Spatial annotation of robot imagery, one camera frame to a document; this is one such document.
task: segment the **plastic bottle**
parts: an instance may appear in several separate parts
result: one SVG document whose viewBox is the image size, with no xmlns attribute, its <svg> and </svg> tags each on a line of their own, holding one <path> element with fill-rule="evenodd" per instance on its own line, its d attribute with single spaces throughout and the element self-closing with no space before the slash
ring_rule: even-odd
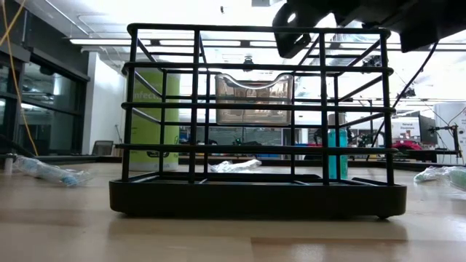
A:
<svg viewBox="0 0 466 262">
<path fill-rule="evenodd" d="M 42 178 L 53 183 L 62 183 L 66 186 L 78 186 L 92 178 L 85 171 L 64 170 L 24 156 L 18 156 L 14 166 L 19 171 L 35 178 Z"/>
<path fill-rule="evenodd" d="M 339 114 L 339 124 L 345 123 L 345 115 Z M 328 124 L 335 124 L 335 114 L 328 115 Z M 345 128 L 340 128 L 339 130 L 340 144 L 339 147 L 348 146 L 348 137 L 347 131 Z M 328 147 L 336 147 L 336 131 L 335 129 L 328 130 Z M 336 160 L 337 156 L 329 156 L 328 158 L 328 175 L 330 179 L 336 179 Z M 348 179 L 348 156 L 340 156 L 340 174 L 341 179 Z"/>
</svg>

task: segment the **white wall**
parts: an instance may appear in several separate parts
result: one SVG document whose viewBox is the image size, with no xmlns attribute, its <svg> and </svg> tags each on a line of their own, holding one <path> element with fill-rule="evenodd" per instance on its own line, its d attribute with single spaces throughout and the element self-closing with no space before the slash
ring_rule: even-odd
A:
<svg viewBox="0 0 466 262">
<path fill-rule="evenodd" d="M 91 154 L 97 140 L 119 143 L 117 129 L 123 138 L 124 111 L 121 104 L 126 95 L 126 79 L 120 72 L 106 65 L 97 52 L 89 55 L 86 109 L 82 153 Z"/>
</svg>

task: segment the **ceiling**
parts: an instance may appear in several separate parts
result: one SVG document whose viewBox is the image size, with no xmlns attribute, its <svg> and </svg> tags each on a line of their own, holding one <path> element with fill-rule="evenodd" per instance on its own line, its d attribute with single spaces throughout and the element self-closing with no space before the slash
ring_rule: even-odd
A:
<svg viewBox="0 0 466 262">
<path fill-rule="evenodd" d="M 125 38 L 128 23 L 177 23 L 177 24 L 211 24 L 211 25 L 271 25 L 272 19 L 281 4 L 272 7 L 251 7 L 251 0 L 33 0 L 27 1 L 27 8 L 35 15 L 56 27 L 70 38 Z M 334 25 L 333 18 L 327 17 L 320 22 L 321 26 Z M 186 39 L 190 35 L 186 32 L 162 33 L 143 32 L 141 38 L 176 38 Z M 272 34 L 257 33 L 203 33 L 206 39 L 258 39 L 273 40 Z M 394 33 L 389 43 L 397 43 L 398 35 Z M 466 92 L 462 87 L 465 75 L 466 52 L 450 52 L 450 43 L 465 43 L 466 31 L 444 39 L 424 71 L 415 82 L 416 96 L 418 98 L 455 98 L 466 100 Z M 169 49 L 173 52 L 186 52 L 186 48 L 157 47 Z M 129 47 L 93 47 L 99 51 L 101 59 L 110 66 L 120 67 L 128 60 Z M 246 55 L 253 57 L 254 63 L 287 63 L 297 64 L 301 59 L 297 55 L 292 60 L 282 59 L 275 49 L 244 49 L 244 48 L 206 48 L 209 62 L 242 63 Z M 410 52 L 403 54 L 400 51 L 389 52 L 389 66 L 395 69 L 390 77 L 391 97 L 396 98 L 405 83 L 414 75 L 428 54 L 424 52 Z M 161 57 L 164 60 L 189 62 L 190 57 Z M 347 93 L 356 87 L 375 78 L 373 74 L 345 74 L 339 86 L 341 94 Z M 190 81 L 186 82 L 186 91 L 189 91 Z M 306 79 L 302 82 L 307 96 L 318 96 L 318 79 Z M 364 98 L 380 98 L 381 85 L 376 85 L 362 92 Z M 415 109 L 424 106 L 424 102 L 403 102 L 401 108 Z"/>
</svg>

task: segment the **black plastic base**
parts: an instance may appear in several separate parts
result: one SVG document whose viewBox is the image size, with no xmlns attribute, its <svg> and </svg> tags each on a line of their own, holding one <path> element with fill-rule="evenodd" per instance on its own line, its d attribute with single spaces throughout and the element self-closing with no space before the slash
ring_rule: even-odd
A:
<svg viewBox="0 0 466 262">
<path fill-rule="evenodd" d="M 183 218 L 291 218 L 376 215 L 388 218 L 406 211 L 406 187 L 354 178 L 323 186 L 316 175 L 295 181 L 261 180 L 262 174 L 227 174 L 221 179 L 197 178 L 189 184 L 179 175 L 146 174 L 130 182 L 110 182 L 110 205 L 135 216 Z M 235 182 L 236 179 L 248 182 Z"/>
</svg>

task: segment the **teal water bottle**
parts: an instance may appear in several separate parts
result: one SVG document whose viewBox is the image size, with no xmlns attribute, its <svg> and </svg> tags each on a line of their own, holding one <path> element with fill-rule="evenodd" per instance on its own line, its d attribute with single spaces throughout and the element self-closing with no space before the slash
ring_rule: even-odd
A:
<svg viewBox="0 0 466 262">
<path fill-rule="evenodd" d="M 339 114 L 339 124 L 345 123 L 345 114 Z M 335 114 L 328 115 L 328 124 L 335 125 Z M 339 147 L 348 147 L 348 134 L 345 128 L 339 130 L 340 144 Z M 336 131 L 328 130 L 328 147 L 336 147 Z M 338 156 L 329 156 L 328 158 L 328 175 L 330 179 L 336 179 L 336 160 Z M 340 174 L 341 179 L 348 179 L 348 156 L 340 156 Z"/>
</svg>

